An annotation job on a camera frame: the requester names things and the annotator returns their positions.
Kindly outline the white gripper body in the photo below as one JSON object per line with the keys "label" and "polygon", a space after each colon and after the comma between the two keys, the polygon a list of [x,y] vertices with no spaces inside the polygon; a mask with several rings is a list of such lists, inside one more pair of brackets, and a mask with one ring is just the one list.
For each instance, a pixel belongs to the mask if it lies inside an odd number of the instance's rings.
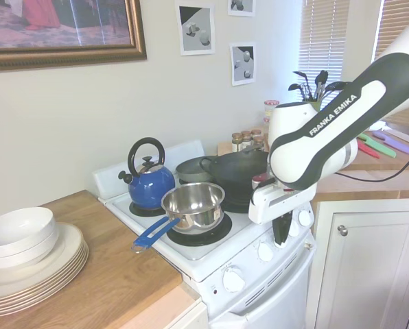
{"label": "white gripper body", "polygon": [[303,191],[290,192],[277,184],[257,188],[250,200],[248,218],[259,225],[268,223],[311,201],[315,194],[315,184]]}

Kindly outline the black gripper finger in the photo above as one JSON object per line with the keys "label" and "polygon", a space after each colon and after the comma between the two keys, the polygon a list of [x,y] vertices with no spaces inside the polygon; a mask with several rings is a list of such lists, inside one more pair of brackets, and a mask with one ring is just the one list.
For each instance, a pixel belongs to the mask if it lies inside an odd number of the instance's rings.
{"label": "black gripper finger", "polygon": [[292,211],[284,214],[281,220],[281,240],[286,241],[292,224]]}
{"label": "black gripper finger", "polygon": [[276,218],[275,220],[272,221],[272,228],[273,228],[273,234],[274,234],[274,244],[277,247],[282,247],[282,238],[281,238],[281,220],[282,216]]}

